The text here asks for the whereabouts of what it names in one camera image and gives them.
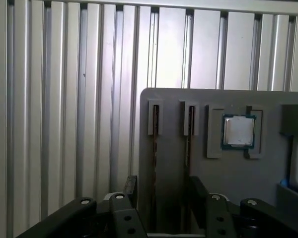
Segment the screw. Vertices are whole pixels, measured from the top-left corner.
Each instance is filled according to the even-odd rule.
[[[248,200],[247,203],[250,204],[250,205],[252,205],[252,206],[256,206],[257,205],[257,202],[254,201],[254,200]]]
[[[220,199],[220,196],[218,195],[213,195],[212,198],[216,199],[216,200],[219,200]]]
[[[80,202],[81,204],[83,204],[83,205],[85,205],[85,204],[88,204],[90,202],[90,200],[89,199],[85,199],[85,200],[83,200],[82,202]]]

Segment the corrugated metal wall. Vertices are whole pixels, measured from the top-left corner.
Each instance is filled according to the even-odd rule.
[[[138,173],[146,87],[298,91],[298,3],[104,2],[0,0],[0,238]]]

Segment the bolt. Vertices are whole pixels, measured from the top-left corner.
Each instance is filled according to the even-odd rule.
[[[219,200],[220,199],[220,196],[218,195],[213,195],[212,198],[216,199],[216,200]]]
[[[85,199],[85,200],[83,200],[82,202],[80,202],[81,204],[83,204],[83,205],[85,205],[85,204],[88,204],[90,202],[90,200],[89,199]]]
[[[250,204],[250,205],[252,205],[252,206],[256,206],[257,205],[257,202],[254,201],[254,200],[248,200],[247,203]]]

